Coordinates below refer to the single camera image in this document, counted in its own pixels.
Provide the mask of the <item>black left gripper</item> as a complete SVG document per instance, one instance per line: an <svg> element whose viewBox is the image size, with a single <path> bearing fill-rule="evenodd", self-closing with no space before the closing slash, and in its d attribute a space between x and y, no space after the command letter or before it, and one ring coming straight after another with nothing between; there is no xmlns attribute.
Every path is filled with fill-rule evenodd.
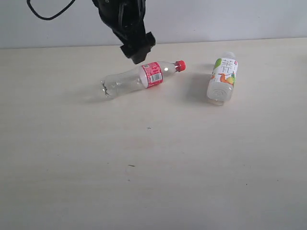
<svg viewBox="0 0 307 230"><path fill-rule="evenodd" d="M120 47L126 58L134 64L145 61L156 40L152 32L146 32L144 0L94 0L99 16L123 43Z"/></svg>

